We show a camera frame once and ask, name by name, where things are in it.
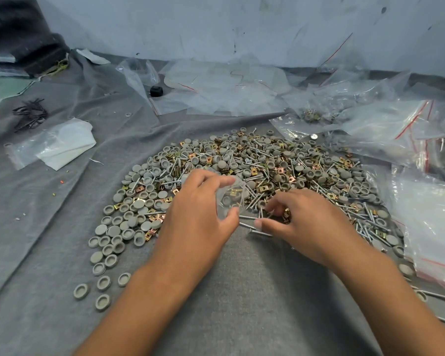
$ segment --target table surface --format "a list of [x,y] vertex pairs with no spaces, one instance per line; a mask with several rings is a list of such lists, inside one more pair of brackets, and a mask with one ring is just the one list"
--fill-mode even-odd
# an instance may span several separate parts
[[[69,354],[105,315],[94,308],[99,293],[89,263],[94,250],[87,241],[133,165],[187,137],[273,128],[269,115],[232,118],[183,111],[157,118],[115,66],[91,65],[74,53],[70,64],[69,70],[0,103],[1,356]],[[4,152],[4,143],[34,134],[13,133],[17,119],[11,110],[36,97],[45,99],[42,105],[51,115],[41,129],[73,116],[93,125],[96,146],[59,171],[41,161],[15,171]],[[118,275],[144,264],[154,241],[141,249],[128,247],[106,272],[114,281],[107,291],[113,300],[122,292]],[[83,282],[91,291],[76,301],[72,291]],[[414,284],[445,293],[423,280]],[[429,298],[428,305],[445,317],[444,301]],[[336,276],[284,242],[239,227],[155,354],[379,355],[380,348]]]

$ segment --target gray fabric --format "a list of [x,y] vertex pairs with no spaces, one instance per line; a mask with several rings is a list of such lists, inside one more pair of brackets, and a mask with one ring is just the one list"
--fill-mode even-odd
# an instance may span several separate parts
[[[18,142],[33,131],[13,134],[16,119],[10,111],[35,97],[45,98],[43,106],[52,115],[41,129],[75,116],[93,125],[97,145],[60,171],[47,170],[41,161],[14,171],[3,144]],[[75,54],[68,71],[1,103],[0,355],[69,354],[105,315],[94,308],[99,293],[89,257],[95,250],[87,241],[133,165],[186,137],[203,139],[242,126],[264,132],[270,127],[268,119],[184,113],[158,119],[114,66],[91,66]],[[89,161],[90,157],[103,165]],[[107,291],[113,300],[122,291],[117,287],[118,275],[144,264],[154,241],[141,249],[128,245],[118,265],[106,272],[113,281]],[[72,291],[82,282],[91,291],[77,302]],[[361,311],[336,277],[283,242],[248,235],[242,228],[226,244],[155,352],[379,353]]]

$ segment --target fingernail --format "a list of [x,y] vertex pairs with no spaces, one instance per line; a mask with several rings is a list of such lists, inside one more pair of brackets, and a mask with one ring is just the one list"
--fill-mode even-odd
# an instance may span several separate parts
[[262,219],[257,219],[254,220],[254,227],[258,230],[258,231],[262,231]]

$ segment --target left hand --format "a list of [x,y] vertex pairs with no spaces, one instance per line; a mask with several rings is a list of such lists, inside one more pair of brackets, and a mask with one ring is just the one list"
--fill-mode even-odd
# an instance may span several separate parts
[[223,245],[239,225],[239,210],[225,220],[216,214],[218,188],[232,185],[232,176],[191,171],[166,213],[149,265],[161,282],[190,292],[216,262]]

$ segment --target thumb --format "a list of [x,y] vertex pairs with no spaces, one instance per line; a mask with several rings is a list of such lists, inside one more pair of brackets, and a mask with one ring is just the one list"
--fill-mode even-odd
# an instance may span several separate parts
[[226,242],[232,233],[236,231],[239,226],[239,208],[233,207],[227,213],[224,220],[219,221],[220,229],[224,235],[224,242]]
[[269,218],[259,218],[255,220],[254,226],[258,230],[265,233],[270,233],[271,235],[284,239],[285,241],[288,241],[290,236],[290,226]]

